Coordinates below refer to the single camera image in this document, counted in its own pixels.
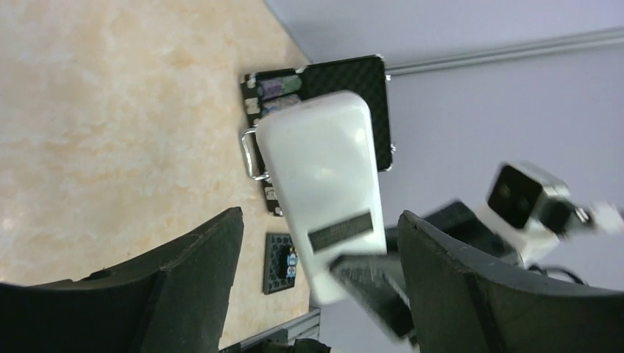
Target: wire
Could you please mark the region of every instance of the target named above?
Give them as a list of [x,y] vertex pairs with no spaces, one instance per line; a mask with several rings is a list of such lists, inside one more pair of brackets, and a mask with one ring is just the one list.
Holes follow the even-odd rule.
[[533,264],[528,266],[527,270],[532,272],[539,272],[539,274],[543,276],[549,276],[549,272],[558,272],[560,274],[565,274],[568,276],[574,283],[578,285],[588,285],[587,282],[583,281],[579,276],[577,276],[574,272],[567,270],[562,267],[540,267],[537,264]]

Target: open toolbox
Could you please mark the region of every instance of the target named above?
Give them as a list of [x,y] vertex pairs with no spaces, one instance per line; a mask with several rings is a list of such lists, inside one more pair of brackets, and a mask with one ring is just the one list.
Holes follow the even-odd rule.
[[[241,79],[241,91],[249,127],[258,124],[271,111],[281,110],[306,99],[341,90],[357,93],[370,109],[377,169],[388,171],[392,166],[394,153],[386,93],[388,80],[383,58],[371,55],[312,64],[298,69],[246,74]],[[259,174],[254,179],[262,183],[268,210],[274,215],[282,216],[279,201],[275,197],[270,176],[266,174],[255,140],[253,146],[256,168],[260,174],[264,174]]]

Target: beige floor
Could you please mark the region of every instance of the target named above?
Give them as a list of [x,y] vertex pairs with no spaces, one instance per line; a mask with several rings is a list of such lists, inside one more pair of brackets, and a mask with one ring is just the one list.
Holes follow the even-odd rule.
[[286,226],[237,143],[240,75],[306,62],[261,0],[6,0],[0,16],[1,281],[79,279],[238,205],[221,346],[308,311],[301,275],[261,293],[265,231]]

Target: camera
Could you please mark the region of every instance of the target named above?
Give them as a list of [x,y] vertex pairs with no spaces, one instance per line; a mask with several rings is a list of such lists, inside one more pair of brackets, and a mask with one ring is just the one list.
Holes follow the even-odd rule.
[[554,202],[570,196],[567,185],[529,162],[503,163],[488,197],[488,207],[515,229],[540,222]]

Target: black camera module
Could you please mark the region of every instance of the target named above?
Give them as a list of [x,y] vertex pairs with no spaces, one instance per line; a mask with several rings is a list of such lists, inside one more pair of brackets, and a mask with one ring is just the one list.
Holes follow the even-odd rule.
[[504,164],[488,206],[515,229],[523,229],[542,195],[543,186],[512,165]]

